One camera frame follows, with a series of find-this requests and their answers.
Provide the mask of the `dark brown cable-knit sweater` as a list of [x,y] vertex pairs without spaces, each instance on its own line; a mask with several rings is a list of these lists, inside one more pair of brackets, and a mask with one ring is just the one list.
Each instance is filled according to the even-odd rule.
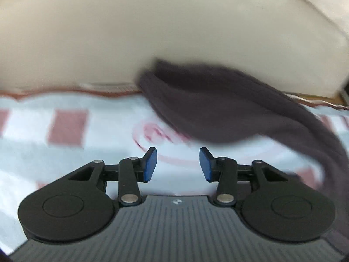
[[316,160],[321,192],[337,207],[335,230],[348,235],[348,155],[338,137],[302,105],[239,70],[157,60],[136,80],[157,115],[176,131],[211,143],[260,134]]

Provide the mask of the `checkered pink grey rug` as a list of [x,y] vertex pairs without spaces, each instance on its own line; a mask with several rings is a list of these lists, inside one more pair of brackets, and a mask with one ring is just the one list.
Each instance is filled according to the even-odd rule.
[[325,168],[317,160],[265,136],[224,144],[185,137],[159,119],[140,95],[49,93],[22,101],[1,98],[1,249],[11,254],[26,240],[17,217],[26,195],[93,159],[115,163],[155,146],[156,171],[142,191],[170,195],[213,191],[214,184],[204,182],[199,170],[199,148],[206,144],[214,155],[228,155],[238,163],[266,160],[314,188],[325,180]]

